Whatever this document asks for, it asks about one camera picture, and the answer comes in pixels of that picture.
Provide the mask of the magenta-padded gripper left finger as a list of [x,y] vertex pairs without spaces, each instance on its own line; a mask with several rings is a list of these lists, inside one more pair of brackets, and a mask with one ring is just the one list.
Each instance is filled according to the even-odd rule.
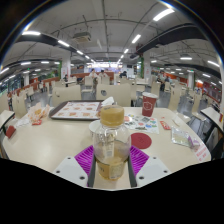
[[93,187],[95,168],[94,150],[89,146],[76,156],[65,157],[53,173],[78,186]]

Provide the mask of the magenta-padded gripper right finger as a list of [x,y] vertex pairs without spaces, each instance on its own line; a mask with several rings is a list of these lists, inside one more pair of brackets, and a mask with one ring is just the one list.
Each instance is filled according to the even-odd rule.
[[132,188],[146,186],[171,174],[171,171],[158,157],[148,156],[134,146],[130,149],[128,172]]

